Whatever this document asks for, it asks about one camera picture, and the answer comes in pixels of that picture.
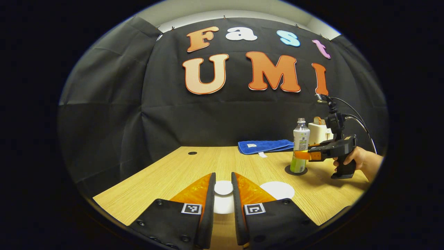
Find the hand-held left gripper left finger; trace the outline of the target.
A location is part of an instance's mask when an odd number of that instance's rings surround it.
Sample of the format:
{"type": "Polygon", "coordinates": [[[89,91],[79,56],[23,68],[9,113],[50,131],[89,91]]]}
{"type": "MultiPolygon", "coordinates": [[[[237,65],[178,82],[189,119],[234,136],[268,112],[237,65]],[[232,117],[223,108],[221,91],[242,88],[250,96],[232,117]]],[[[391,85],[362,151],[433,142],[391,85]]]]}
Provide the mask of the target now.
{"type": "Polygon", "coordinates": [[[205,250],[211,245],[216,174],[196,180],[169,200],[157,198],[129,228],[165,250],[205,250]]]}

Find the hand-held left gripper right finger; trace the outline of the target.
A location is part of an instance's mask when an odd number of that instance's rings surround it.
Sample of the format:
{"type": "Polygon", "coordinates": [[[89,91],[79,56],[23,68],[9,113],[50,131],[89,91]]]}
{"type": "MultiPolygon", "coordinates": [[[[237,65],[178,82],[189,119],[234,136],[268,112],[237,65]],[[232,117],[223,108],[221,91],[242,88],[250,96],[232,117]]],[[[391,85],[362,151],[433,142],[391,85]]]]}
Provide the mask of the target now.
{"type": "Polygon", "coordinates": [[[235,172],[231,182],[237,244],[243,249],[299,247],[318,230],[290,198],[276,199],[235,172]]]}

